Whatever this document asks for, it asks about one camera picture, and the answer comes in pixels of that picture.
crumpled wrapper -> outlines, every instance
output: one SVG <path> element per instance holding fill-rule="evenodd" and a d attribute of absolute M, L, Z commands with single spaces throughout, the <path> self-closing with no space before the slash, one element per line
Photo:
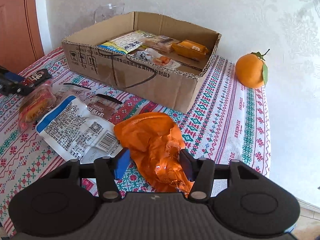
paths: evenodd
<path fill-rule="evenodd" d="M 114 132 L 121 145 L 129 148 L 140 174 L 158 192 L 190 192 L 193 182 L 188 181 L 178 161 L 185 144 L 170 116 L 139 114 L 117 124 Z"/>

patterned tablecloth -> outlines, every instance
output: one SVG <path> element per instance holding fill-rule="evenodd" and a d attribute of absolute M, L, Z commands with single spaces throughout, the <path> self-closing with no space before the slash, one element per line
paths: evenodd
<path fill-rule="evenodd" d="M 240 159 L 263 175 L 269 174 L 270 133 L 265 90 L 241 85 L 235 78 L 234 64 L 222 57 L 216 56 L 213 60 L 196 101 L 186 114 L 71 72 L 62 48 L 44 56 L 21 75 L 28 76 L 41 68 L 47 68 L 52 74 L 54 92 L 63 83 L 72 82 L 92 89 L 87 98 L 99 92 L 124 102 L 109 119 L 114 124 L 139 113 L 164 112 L 178 124 L 186 148 L 194 157 L 207 157 L 221 164 Z M 35 125 L 23 133 L 18 132 L 21 98 L 17 95 L 0 97 L 0 222 L 9 236 L 15 234 L 8 215 L 12 197 L 64 163 L 36 133 Z M 117 185 L 122 195 L 126 191 L 154 190 L 133 162 Z M 84 187 L 97 195 L 97 187 L 90 181 L 84 179 Z M 224 187 L 224 182 L 215 181 L 212 195 Z"/>

barcode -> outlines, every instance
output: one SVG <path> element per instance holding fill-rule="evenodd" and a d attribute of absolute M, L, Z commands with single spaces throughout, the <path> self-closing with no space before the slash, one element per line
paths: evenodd
<path fill-rule="evenodd" d="M 110 133 L 109 131 L 107 134 L 101 139 L 101 141 L 98 143 L 98 145 L 108 152 L 114 145 L 117 143 L 117 138 L 114 136 L 114 134 Z"/>

white snack bag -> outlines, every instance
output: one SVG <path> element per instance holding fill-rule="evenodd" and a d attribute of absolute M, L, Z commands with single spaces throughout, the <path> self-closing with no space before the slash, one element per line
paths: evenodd
<path fill-rule="evenodd" d="M 114 157 L 123 149 L 113 127 L 91 114 L 79 98 L 68 96 L 41 119 L 36 131 L 64 160 L 93 163 L 100 157 Z"/>
<path fill-rule="evenodd" d="M 181 64 L 176 62 L 173 59 L 170 59 L 164 55 L 161 55 L 156 50 L 152 48 L 148 48 L 146 50 L 137 51 L 134 56 L 138 59 L 151 62 L 153 64 L 163 66 L 166 68 L 177 68 L 180 67 Z"/>
<path fill-rule="evenodd" d="M 146 33 L 144 31 L 135 31 L 127 33 L 111 41 L 106 41 L 105 43 L 98 45 L 105 49 L 110 49 L 114 52 L 128 54 L 129 52 L 139 48 L 142 45 L 142 38 L 152 38 L 155 37 L 152 33 Z"/>

white wall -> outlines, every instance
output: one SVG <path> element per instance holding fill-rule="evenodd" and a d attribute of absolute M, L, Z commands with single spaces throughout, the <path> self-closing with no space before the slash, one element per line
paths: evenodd
<path fill-rule="evenodd" d="M 217 54 L 264 53 L 269 67 L 270 178 L 320 207 L 319 0 L 46 0 L 53 47 L 93 23 L 100 4 L 156 12 L 222 33 Z"/>

